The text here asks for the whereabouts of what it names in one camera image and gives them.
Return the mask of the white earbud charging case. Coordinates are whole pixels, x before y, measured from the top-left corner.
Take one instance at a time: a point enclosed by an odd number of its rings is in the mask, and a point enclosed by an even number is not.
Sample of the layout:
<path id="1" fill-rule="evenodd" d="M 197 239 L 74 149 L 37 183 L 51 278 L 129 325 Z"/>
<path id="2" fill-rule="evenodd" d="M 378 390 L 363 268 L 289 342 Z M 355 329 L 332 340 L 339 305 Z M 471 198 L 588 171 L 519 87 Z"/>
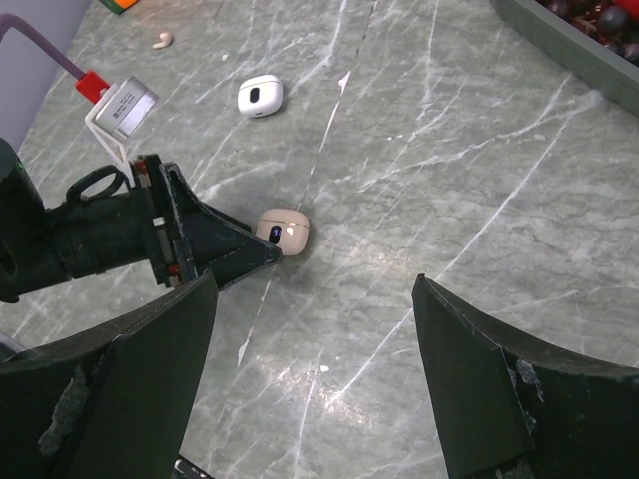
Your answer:
<path id="1" fill-rule="evenodd" d="M 261 118 L 276 113 L 284 101 L 284 84 L 271 74 L 246 80 L 237 96 L 239 112 L 247 118 Z"/>

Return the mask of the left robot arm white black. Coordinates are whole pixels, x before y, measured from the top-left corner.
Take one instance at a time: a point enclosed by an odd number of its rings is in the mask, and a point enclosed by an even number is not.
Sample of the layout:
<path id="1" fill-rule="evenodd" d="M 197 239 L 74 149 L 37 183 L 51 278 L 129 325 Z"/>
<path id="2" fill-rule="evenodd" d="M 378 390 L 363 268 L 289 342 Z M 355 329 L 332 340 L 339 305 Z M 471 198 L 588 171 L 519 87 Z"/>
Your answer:
<path id="1" fill-rule="evenodd" d="M 45 208 L 13 148 L 1 144 L 1 299 L 148 261 L 178 287 L 209 272 L 224 289 L 280 262 L 274 244 L 198 199 L 180 168 L 138 157 L 132 177 L 113 165 L 74 183 Z"/>

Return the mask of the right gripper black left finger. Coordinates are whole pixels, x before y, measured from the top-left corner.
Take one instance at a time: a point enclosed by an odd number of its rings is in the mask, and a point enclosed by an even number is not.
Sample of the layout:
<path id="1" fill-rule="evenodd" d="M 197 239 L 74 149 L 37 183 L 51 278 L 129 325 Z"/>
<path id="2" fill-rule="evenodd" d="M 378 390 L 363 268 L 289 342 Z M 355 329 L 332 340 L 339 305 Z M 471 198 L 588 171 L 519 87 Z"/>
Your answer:
<path id="1" fill-rule="evenodd" d="M 206 274 L 34 348 L 1 341 L 5 478 L 175 478 L 218 299 Z"/>

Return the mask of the beige earbud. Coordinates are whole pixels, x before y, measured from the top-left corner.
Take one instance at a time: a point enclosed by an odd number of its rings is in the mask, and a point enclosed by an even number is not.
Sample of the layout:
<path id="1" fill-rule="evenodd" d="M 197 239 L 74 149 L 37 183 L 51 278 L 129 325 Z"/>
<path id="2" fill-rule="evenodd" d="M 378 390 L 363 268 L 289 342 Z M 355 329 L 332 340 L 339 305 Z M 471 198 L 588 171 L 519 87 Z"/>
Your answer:
<path id="1" fill-rule="evenodd" d="M 152 45 L 154 50 L 162 50 L 173 44 L 174 37 L 170 32 L 162 32 L 159 34 L 158 41 Z"/>

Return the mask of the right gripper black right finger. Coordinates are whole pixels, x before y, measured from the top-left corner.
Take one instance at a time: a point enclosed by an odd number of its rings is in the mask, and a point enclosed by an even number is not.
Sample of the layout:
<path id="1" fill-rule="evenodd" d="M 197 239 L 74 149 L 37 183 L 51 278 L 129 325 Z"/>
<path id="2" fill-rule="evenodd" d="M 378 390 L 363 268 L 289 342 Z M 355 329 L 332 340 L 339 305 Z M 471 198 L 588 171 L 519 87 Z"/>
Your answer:
<path id="1" fill-rule="evenodd" d="M 638 371 L 576 353 L 420 275 L 413 312 L 451 478 L 634 478 Z"/>

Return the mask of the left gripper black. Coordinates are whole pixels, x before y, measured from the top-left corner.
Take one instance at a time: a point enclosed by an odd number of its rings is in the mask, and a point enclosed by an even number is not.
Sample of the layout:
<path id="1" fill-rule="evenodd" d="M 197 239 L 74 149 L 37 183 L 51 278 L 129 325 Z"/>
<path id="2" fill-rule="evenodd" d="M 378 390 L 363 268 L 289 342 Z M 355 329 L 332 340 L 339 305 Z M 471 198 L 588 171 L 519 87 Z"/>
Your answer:
<path id="1" fill-rule="evenodd" d="M 45 211 L 54 284 L 147 260 L 159 284 L 210 273 L 224 290 L 284 259 L 251 227 L 202 202 L 176 164 L 140 156 L 131 172 L 128 179 L 102 167 Z"/>

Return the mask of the beige earbud charging case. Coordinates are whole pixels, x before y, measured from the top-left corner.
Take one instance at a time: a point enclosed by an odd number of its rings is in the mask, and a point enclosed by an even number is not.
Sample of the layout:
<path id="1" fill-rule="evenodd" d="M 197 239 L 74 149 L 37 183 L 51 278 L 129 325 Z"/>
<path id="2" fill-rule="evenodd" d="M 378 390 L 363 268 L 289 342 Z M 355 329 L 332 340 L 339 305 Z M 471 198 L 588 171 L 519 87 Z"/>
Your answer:
<path id="1" fill-rule="evenodd" d="M 256 236 L 276 245 L 284 256 L 295 256 L 306 248 L 310 220 L 299 211 L 271 209 L 257 221 Z"/>

